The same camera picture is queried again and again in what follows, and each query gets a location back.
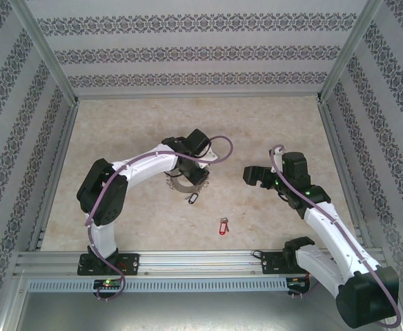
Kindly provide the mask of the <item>large metal keyring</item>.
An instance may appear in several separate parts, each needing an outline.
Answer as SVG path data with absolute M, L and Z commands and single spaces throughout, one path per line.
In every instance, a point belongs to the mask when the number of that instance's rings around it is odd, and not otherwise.
M 164 174 L 166 175 L 166 183 L 168 186 L 172 190 L 176 190 L 180 193 L 200 193 L 203 188 L 207 188 L 209 186 L 209 179 L 205 180 L 202 184 L 194 185 L 182 174 L 172 174 L 169 172 L 165 172 Z

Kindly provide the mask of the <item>circuit board with green light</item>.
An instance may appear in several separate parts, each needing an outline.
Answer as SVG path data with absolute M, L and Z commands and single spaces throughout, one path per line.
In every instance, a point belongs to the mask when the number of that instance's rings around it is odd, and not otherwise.
M 93 283 L 94 290 L 119 290 L 121 286 L 121 279 L 97 279 Z

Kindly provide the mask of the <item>aluminium side rail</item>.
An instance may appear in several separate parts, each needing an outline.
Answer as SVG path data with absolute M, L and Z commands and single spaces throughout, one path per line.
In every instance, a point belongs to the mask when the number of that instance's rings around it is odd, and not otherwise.
M 77 101 L 70 107 L 68 116 L 65 118 L 61 129 L 58 144 L 55 149 L 54 159 L 50 164 L 50 172 L 43 189 L 42 200 L 36 213 L 32 232 L 30 233 L 30 240 L 26 248 L 27 251 L 34 252 L 37 250 L 40 234 L 48 224 L 79 106 L 80 101 Z
M 354 227 L 358 230 L 358 237 L 362 239 L 362 243 L 367 248 L 374 248 L 373 242 L 371 241 L 368 229 L 366 227 L 366 222 L 362 214 L 362 209 L 360 207 L 359 201 L 357 200 L 355 188 L 351 181 L 351 177 L 345 162 L 344 153 L 338 139 L 335 126 L 331 120 L 328 108 L 322 102 L 317 102 L 318 111 L 320 113 L 322 123 L 324 126 L 324 131 L 326 133 L 328 144 L 331 149 L 333 160 L 335 162 L 337 174 L 342 186 L 342 191 L 344 193 L 344 198 L 346 199 L 346 204 L 348 207 L 349 214 L 354 223 Z

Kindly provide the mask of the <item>aluminium frame cross bar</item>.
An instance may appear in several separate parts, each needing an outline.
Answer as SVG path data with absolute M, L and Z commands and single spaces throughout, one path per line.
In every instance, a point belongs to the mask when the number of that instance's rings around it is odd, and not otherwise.
M 196 92 L 196 93 L 137 93 L 137 94 L 96 94 L 81 95 L 78 101 L 116 100 L 116 99 L 192 99 L 192 98 L 242 98 L 242 97 L 314 97 L 318 92 Z

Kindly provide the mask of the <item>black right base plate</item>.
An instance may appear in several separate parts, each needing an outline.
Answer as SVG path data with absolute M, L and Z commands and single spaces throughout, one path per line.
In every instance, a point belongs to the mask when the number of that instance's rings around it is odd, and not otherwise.
M 307 271 L 298 266 L 292 252 L 262 252 L 260 255 L 263 274 L 306 274 Z

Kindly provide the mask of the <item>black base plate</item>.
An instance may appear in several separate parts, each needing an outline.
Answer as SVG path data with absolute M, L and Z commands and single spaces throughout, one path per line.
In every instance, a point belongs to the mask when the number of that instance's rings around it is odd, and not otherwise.
M 138 254 L 114 253 L 107 258 L 107 261 L 126 276 L 135 276 L 138 273 Z M 115 270 L 91 253 L 85 253 L 80 256 L 77 274 L 79 276 L 118 275 Z
M 292 252 L 262 252 L 260 255 L 263 274 L 306 274 L 307 271 L 298 266 Z

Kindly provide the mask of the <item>aluminium mounting rail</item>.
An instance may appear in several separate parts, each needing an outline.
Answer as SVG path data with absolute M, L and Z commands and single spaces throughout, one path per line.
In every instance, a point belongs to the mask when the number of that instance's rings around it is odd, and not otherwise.
M 138 278 L 260 277 L 262 262 L 250 250 L 137 251 Z M 20 252 L 14 277 L 77 278 L 80 252 Z

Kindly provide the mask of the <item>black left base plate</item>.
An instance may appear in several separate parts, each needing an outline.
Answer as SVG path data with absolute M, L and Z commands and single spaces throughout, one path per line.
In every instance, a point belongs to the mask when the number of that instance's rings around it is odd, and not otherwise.
M 107 261 L 126 276 L 135 276 L 138 273 L 138 254 L 114 253 L 107 258 Z M 118 275 L 115 270 L 91 253 L 85 253 L 80 256 L 77 274 L 79 276 Z

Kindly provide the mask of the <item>aluminium frame post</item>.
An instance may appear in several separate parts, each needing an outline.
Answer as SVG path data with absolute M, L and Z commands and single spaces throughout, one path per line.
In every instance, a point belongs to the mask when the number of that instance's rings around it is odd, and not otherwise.
M 336 58 L 335 63 L 328 73 L 321 90 L 317 94 L 317 101 L 319 103 L 327 100 L 330 93 L 332 93 L 334 86 L 337 84 L 338 79 L 341 77 L 347 63 L 353 56 L 353 53 L 362 40 L 366 29 L 369 27 L 382 3 L 383 0 L 366 0 L 359 17 L 353 26 L 353 29 L 351 30 L 347 40 L 345 41 L 340 53 Z
M 44 35 L 39 23 L 30 10 L 26 0 L 8 0 L 12 9 L 26 29 L 29 37 L 35 45 L 39 55 L 46 63 L 50 73 L 53 75 L 57 85 L 63 92 L 69 105 L 76 105 L 78 96 L 75 94 L 65 72 L 63 71 L 60 62 L 58 61 L 55 52 L 50 47 L 46 36 Z

